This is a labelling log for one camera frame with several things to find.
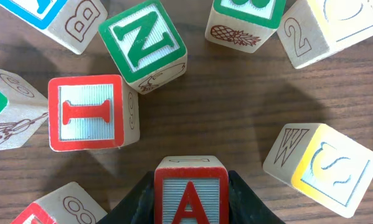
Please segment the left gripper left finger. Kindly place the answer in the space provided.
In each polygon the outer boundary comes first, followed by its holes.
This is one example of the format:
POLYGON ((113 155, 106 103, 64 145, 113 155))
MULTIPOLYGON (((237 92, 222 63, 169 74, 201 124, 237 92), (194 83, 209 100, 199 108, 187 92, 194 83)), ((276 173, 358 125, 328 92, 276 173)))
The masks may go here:
POLYGON ((153 224, 154 172, 147 172, 126 197, 97 224, 153 224))

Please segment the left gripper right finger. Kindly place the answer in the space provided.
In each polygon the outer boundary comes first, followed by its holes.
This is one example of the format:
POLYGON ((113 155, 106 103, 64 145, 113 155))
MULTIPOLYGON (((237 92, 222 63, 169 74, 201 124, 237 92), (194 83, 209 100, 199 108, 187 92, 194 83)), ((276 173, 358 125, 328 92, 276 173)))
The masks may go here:
POLYGON ((285 224, 253 192, 247 183, 230 170, 229 223, 231 224, 285 224))

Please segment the red A block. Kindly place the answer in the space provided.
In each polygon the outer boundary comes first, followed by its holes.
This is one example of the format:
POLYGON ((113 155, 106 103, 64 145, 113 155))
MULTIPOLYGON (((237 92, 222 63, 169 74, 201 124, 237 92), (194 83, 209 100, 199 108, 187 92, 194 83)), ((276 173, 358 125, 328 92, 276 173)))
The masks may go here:
POLYGON ((229 222, 229 177, 215 156, 167 156, 154 173, 155 223, 229 222))

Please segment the red I block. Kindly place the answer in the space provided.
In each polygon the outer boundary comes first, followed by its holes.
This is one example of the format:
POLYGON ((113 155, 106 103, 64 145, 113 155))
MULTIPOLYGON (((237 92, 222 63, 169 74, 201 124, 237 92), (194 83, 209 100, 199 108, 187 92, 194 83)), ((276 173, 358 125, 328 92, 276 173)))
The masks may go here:
POLYGON ((53 78, 48 89, 53 151, 123 147, 139 140, 138 94, 120 75, 53 78))

